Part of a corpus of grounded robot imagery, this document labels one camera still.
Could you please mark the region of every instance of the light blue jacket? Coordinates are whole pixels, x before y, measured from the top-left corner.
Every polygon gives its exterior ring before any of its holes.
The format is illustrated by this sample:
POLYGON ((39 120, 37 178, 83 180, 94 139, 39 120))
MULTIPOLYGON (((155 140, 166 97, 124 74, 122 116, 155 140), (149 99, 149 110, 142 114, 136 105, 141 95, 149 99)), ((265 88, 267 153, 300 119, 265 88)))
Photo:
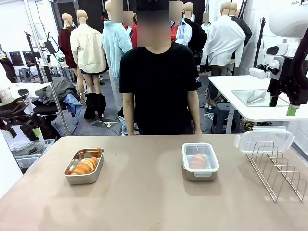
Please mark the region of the light blue jacket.
POLYGON ((131 39, 121 23, 104 22, 102 43, 110 73, 119 79, 120 61, 123 54, 131 50, 131 39))
POLYGON ((192 27, 189 24, 187 24, 184 19, 182 19, 182 21, 180 21, 179 23, 177 31, 177 40, 175 42, 187 46, 192 38, 192 34, 193 34, 192 27))

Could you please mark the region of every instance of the brown table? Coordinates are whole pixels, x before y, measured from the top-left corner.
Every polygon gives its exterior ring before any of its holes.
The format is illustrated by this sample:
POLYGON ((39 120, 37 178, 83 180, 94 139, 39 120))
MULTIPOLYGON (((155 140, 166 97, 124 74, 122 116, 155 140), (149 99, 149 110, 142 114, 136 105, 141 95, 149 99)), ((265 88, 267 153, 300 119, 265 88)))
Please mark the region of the brown table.
MULTIPOLYGON (((0 200, 1 231, 307 231, 308 201, 285 186, 274 203, 234 135, 65 137, 0 200), (187 181, 185 142, 213 145, 220 169, 214 182, 187 181), (96 183, 68 184, 63 171, 81 148, 102 147, 96 183)), ((285 154, 302 177, 308 168, 285 154)))

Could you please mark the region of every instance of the metal wire rack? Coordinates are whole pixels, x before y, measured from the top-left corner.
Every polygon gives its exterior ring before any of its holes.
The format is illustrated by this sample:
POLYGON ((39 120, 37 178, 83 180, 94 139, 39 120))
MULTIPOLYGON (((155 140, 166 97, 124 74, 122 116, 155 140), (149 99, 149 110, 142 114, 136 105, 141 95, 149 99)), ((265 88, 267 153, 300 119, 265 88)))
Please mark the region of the metal wire rack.
MULTIPOLYGON (((255 138, 265 140, 268 137, 255 138)), ((278 150, 279 147, 275 146, 273 141, 256 141, 252 153, 246 155, 274 202, 277 202, 284 184, 289 184, 303 202, 307 180, 301 179, 300 172, 296 171, 295 166, 290 165, 289 159, 278 150), (282 179, 280 184, 277 183, 278 179, 282 179)))

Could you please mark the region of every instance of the stool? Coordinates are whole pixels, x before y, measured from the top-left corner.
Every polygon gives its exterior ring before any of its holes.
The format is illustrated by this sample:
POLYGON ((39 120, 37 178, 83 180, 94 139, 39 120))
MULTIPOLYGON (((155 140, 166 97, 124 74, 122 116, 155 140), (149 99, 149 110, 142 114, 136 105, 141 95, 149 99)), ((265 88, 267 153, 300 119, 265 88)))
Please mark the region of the stool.
MULTIPOLYGON (((214 134, 223 134, 223 126, 227 124, 230 103, 218 103, 215 108, 215 114, 212 122, 211 132, 214 134)), ((240 133, 240 114, 234 110, 231 133, 240 133)))
POLYGON ((31 74, 30 68, 21 68, 18 70, 18 72, 19 72, 20 82, 22 82, 22 78, 24 79, 25 83, 27 83, 29 79, 35 80, 33 75, 31 74))

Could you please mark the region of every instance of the metal tray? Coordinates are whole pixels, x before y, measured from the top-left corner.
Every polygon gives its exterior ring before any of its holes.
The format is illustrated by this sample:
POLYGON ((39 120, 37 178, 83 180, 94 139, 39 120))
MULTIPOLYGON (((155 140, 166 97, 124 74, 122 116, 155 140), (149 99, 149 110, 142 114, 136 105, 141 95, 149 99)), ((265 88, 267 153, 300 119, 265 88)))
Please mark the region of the metal tray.
POLYGON ((64 175, 70 184, 92 184, 94 183, 98 175, 100 174, 103 162, 104 162, 104 150, 102 148, 88 148, 81 149, 74 155, 73 159, 68 164, 64 171, 64 175), (72 175, 71 173, 75 169, 76 165, 84 158, 97 157, 98 162, 95 170, 90 174, 84 175, 72 175))

